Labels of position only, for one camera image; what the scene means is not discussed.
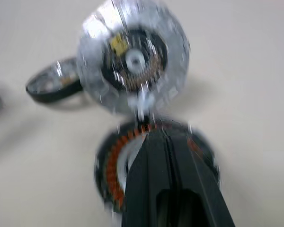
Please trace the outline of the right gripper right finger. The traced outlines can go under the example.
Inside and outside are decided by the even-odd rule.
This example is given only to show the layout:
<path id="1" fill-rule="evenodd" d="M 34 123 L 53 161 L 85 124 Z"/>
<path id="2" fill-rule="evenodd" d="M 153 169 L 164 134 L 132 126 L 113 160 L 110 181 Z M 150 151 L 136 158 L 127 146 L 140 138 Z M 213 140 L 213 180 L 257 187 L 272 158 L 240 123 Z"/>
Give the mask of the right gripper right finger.
<path id="1" fill-rule="evenodd" d="M 214 152 L 198 133 L 167 131 L 177 198 L 176 227 L 233 227 Z"/>

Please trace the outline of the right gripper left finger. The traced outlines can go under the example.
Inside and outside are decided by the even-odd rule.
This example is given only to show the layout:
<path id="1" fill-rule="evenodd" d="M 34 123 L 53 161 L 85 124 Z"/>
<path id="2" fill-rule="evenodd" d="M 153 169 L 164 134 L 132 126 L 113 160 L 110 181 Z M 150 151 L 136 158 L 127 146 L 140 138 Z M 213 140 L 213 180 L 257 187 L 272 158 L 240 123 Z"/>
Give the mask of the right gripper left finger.
<path id="1" fill-rule="evenodd" d="M 127 176 L 122 226 L 176 226 L 171 148 L 166 131 L 152 131 L 145 137 Z"/>

